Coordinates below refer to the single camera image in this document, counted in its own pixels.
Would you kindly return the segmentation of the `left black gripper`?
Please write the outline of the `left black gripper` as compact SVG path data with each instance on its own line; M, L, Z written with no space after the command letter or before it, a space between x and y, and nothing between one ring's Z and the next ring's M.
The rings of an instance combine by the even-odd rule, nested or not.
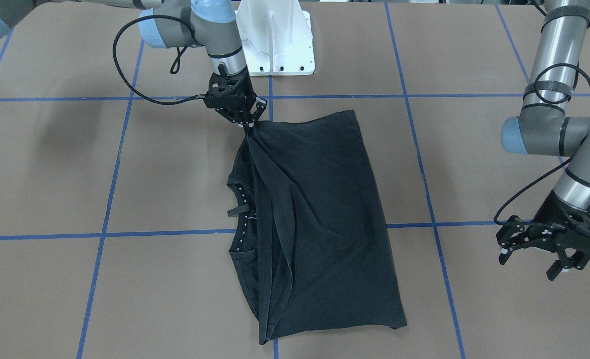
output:
M509 217L496 233L500 246L498 261L505 264L514 251L523 248L549 250L550 232L556 248L557 260L546 271L548 280L555 280L560 273L583 270L590 260L590 213L572 207L550 191L532 222L525 222L516 215ZM575 252L568 255L568 248Z

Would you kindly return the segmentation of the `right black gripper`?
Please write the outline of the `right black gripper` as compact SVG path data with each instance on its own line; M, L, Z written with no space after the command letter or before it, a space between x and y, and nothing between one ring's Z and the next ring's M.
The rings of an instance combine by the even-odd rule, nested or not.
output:
M220 116L249 131L260 120L268 102L256 97L249 71L242 70L228 76L212 73L204 104L207 108L219 109Z

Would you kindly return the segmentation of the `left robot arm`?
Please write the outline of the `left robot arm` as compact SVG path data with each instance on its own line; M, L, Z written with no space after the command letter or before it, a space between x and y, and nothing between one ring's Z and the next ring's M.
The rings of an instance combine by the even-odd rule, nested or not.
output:
M505 120L501 132L507 152L564 157L559 180L524 221L515 214L500 222L496 241L500 264L516 250L538 248L557 255L547 278L590 260L590 78L579 66L590 27L590 0L546 0L531 78L520 114Z

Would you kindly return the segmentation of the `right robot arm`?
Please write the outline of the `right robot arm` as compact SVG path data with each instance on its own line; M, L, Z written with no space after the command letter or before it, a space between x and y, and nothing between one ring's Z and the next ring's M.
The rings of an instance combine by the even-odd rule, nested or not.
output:
M149 47L174 48L176 58L170 73L176 74L181 58L190 48L204 48L212 64L212 75L204 94L167 101L178 105L201 100L209 109L245 132L254 127L267 107L253 89L237 26L236 13L228 0L102 0L104 6L137 9L140 15L126 23L113 40L113 63L123 82L142 99L161 105L161 100L144 95L126 79L117 56L122 34L137 26Z

